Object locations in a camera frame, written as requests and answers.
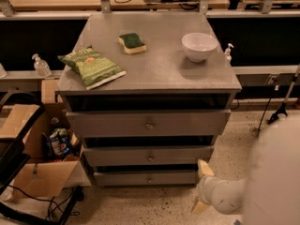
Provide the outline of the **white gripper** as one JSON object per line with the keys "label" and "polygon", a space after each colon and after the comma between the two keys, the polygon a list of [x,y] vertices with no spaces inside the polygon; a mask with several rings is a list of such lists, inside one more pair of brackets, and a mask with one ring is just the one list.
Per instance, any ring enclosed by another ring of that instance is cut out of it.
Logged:
{"label": "white gripper", "polygon": [[198,197],[195,198],[191,213],[199,215],[213,206],[220,214],[237,215],[242,212],[246,180],[224,180],[214,176],[209,164],[198,160]]}

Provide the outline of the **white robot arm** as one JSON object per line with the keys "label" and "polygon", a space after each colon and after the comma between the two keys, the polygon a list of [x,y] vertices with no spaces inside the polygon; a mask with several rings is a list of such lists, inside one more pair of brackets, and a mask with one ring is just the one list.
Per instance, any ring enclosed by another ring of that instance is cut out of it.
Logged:
{"label": "white robot arm", "polygon": [[192,208],[242,216],[242,225],[300,225],[300,116],[276,121],[254,143],[247,177],[220,179],[198,162],[200,181]]}

